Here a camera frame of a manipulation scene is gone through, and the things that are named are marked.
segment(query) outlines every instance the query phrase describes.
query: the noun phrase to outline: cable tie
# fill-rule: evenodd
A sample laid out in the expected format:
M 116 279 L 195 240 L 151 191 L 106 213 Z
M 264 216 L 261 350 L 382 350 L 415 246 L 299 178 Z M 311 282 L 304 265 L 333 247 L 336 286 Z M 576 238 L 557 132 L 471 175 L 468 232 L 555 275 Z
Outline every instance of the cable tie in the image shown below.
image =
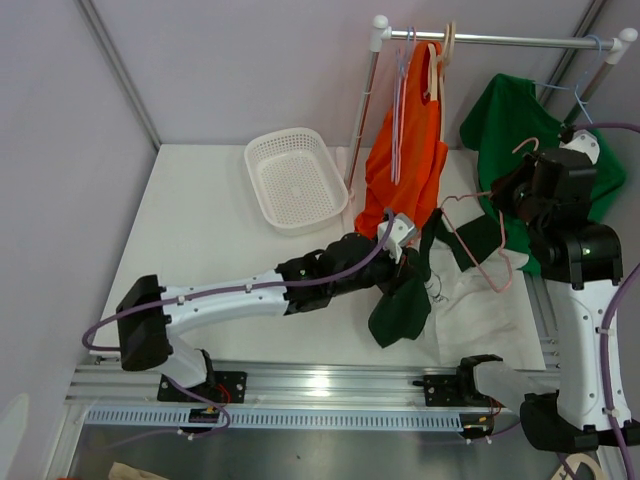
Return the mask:
M 617 408 L 613 408 L 611 410 L 607 409 L 607 408 L 603 408 L 602 411 L 604 413 L 606 413 L 607 415 L 609 415 L 610 417 L 613 418 L 618 418 L 620 416 L 620 410 L 618 410 Z
M 598 333 L 600 335 L 609 335 L 610 337 L 615 337 L 616 329 L 615 328 L 598 327 L 598 328 L 596 328 L 596 333 Z

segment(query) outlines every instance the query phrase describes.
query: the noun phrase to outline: metal frame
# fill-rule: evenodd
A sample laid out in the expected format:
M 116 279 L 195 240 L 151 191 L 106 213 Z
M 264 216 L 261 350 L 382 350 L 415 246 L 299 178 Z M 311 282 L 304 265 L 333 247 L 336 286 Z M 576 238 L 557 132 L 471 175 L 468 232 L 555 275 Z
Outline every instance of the metal frame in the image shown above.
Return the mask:
M 624 52 L 629 48 L 630 44 L 635 40 L 633 35 L 625 35 L 625 33 L 637 32 L 633 29 L 623 30 L 620 34 L 621 38 L 613 38 L 597 42 L 593 38 L 534 38 L 534 37 L 511 37 L 498 35 L 470 35 L 457 33 L 455 35 L 456 43 L 474 43 L 480 45 L 507 45 L 519 47 L 543 47 L 543 48 L 564 48 L 571 50 L 598 50 L 602 49 L 611 52 L 605 58 L 602 67 L 596 72 L 589 85 L 586 87 L 580 99 L 587 102 L 597 88 L 600 86 L 604 78 L 609 74 L 613 65 L 615 65 Z M 367 67 L 367 75 L 365 77 L 364 89 L 360 98 L 360 105 L 356 115 L 355 128 L 351 139 L 349 150 L 349 161 L 345 172 L 344 181 L 347 189 L 351 189 L 353 184 L 353 176 L 358 159 L 358 152 L 362 142 L 362 132 L 364 131 L 364 123 L 369 109 L 369 100 L 371 99 L 371 87 L 375 77 L 376 66 L 378 63 L 378 54 L 382 49 L 384 40 L 404 40 L 408 36 L 413 36 L 413 32 L 409 30 L 393 30 L 389 26 L 389 20 L 383 15 L 378 15 L 373 20 L 373 30 L 371 33 L 371 42 L 369 46 L 369 64 Z M 442 32 L 415 32 L 418 41 L 442 41 L 444 33 Z M 580 106 L 576 106 L 571 110 L 565 122 L 570 123 L 577 118 L 580 112 Z
M 609 0 L 591 0 L 591 4 L 589 4 L 582 15 L 578 26 L 573 32 L 573 36 L 584 37 L 588 35 L 593 29 L 598 17 L 609 4 Z M 577 55 L 578 50 L 565 50 L 546 83 L 548 85 L 560 85 L 569 73 L 571 65 L 576 60 Z M 558 91 L 553 88 L 545 87 L 542 92 L 540 92 L 538 101 L 543 107 L 546 107 L 557 92 Z
M 147 112 L 140 93 L 135 84 L 131 80 L 129 72 L 127 71 L 124 62 L 122 61 L 118 50 L 116 49 L 104 22 L 100 18 L 98 10 L 93 4 L 92 0 L 74 0 L 78 11 L 84 19 L 91 36 L 94 38 L 96 45 L 100 49 L 104 59 L 106 60 L 113 77 L 118 83 L 118 86 L 122 90 L 122 93 L 127 100 L 127 103 L 131 107 L 133 114 L 140 123 L 140 126 L 145 131 L 149 141 L 153 145 L 153 148 L 158 152 L 162 142 L 160 136 L 156 130 L 156 127 L 151 120 L 151 116 Z

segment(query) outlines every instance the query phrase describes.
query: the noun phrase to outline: white table surface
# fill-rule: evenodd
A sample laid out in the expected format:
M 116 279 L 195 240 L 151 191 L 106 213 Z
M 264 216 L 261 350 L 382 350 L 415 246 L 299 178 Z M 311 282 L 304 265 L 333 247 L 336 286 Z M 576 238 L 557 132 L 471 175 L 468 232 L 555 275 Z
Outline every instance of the white table surface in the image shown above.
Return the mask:
M 143 275 L 162 285 L 230 281 L 275 268 L 278 263 L 325 248 L 353 229 L 353 212 L 364 204 L 364 159 L 356 170 L 353 205 L 343 218 L 307 235 L 286 237 L 264 219 L 246 170 L 242 146 L 163 145 L 120 261 L 103 317 Z M 474 154 L 449 152 L 440 198 L 475 190 Z M 447 204 L 455 224 L 483 212 L 474 201 Z M 544 368 L 524 278 L 515 272 L 510 300 L 521 311 L 521 331 L 537 345 L 518 368 Z M 245 318 L 203 327 L 183 338 L 214 359 L 325 365 L 434 366 L 430 338 L 401 340 L 382 349 L 367 320 L 380 293 L 376 288 L 335 298 L 327 309 L 286 317 Z M 117 345 L 115 324 L 101 329 L 97 345 Z

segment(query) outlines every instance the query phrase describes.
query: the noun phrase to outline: pink wire hanger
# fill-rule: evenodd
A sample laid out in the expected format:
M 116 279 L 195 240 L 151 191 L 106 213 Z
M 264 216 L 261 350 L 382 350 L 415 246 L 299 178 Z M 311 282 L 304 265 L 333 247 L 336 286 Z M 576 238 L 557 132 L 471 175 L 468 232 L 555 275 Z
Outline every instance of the pink wire hanger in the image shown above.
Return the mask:
M 540 147 L 540 141 L 535 137 L 530 137 L 530 138 L 527 138 L 526 140 L 524 140 L 516 148 L 514 148 L 511 151 L 511 153 L 512 154 L 518 153 L 518 151 L 520 149 L 522 149 L 522 147 L 524 147 L 525 145 L 527 145 L 528 143 L 531 143 L 531 142 L 535 143 L 534 148 L 533 148 L 534 151 L 537 150 Z M 467 253 L 467 255 L 469 256 L 469 258 L 471 259 L 471 261 L 473 262 L 475 267 L 478 269 L 478 271 L 482 274 L 484 279 L 487 281 L 487 283 L 489 284 L 491 289 L 496 293 L 502 293 L 502 292 L 507 291 L 509 289 L 509 287 L 511 287 L 511 284 L 513 283 L 513 269 L 511 267 L 511 260 L 509 260 L 509 257 L 504 253 L 504 247 L 505 247 L 505 245 L 507 243 L 507 235 L 506 235 L 506 232 L 505 232 L 504 215 L 502 214 L 502 212 L 498 212 L 498 214 L 500 216 L 500 237 L 502 239 L 502 241 L 500 243 L 500 246 L 498 247 L 498 255 L 500 255 L 500 257 L 502 257 L 504 259 L 504 261 L 505 261 L 505 263 L 507 265 L 507 272 L 509 273 L 509 280 L 507 281 L 507 283 L 504 284 L 504 286 L 498 287 L 493 282 L 493 280 L 491 280 L 491 277 L 484 270 L 484 268 L 482 268 L 480 266 L 480 263 L 473 256 L 473 254 L 471 253 L 471 250 L 469 249 L 467 244 L 464 243 L 464 240 L 462 240 L 462 237 L 460 236 L 460 234 L 458 234 L 457 229 L 453 226 L 453 222 L 451 222 L 451 219 L 448 217 L 447 213 L 444 210 L 444 204 L 447 203 L 448 200 L 455 199 L 456 201 L 459 202 L 460 200 L 462 200 L 464 198 L 478 198 L 478 197 L 486 197 L 486 196 L 489 196 L 489 195 L 491 195 L 490 191 L 489 192 L 480 192 L 480 193 L 469 193 L 467 195 L 459 195 L 459 196 L 449 195 L 440 204 L 440 210 L 442 210 L 442 216 L 446 220 L 446 222 L 449 224 L 449 228 L 451 228 L 451 231 L 453 232 L 453 234 L 456 236 L 456 238 L 460 242 L 460 245 L 462 245 L 462 248 Z

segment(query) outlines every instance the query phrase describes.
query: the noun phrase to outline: black mounting bracket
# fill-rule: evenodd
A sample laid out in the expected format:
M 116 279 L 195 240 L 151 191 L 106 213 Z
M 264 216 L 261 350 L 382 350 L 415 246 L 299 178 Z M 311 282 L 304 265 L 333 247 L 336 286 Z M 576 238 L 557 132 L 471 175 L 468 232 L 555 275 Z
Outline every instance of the black mounting bracket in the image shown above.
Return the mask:
M 456 367 L 455 375 L 424 375 L 413 385 L 424 389 L 427 407 L 491 407 L 491 400 L 475 387 L 473 368 L 483 362 L 502 361 L 497 355 L 466 357 Z
M 187 390 L 216 403 L 244 403 L 247 389 L 247 372 L 214 370 L 209 354 L 202 350 L 202 355 L 205 358 L 207 367 L 207 380 Z M 189 395 L 176 389 L 164 375 L 160 378 L 157 398 L 159 402 L 194 402 L 194 399 Z

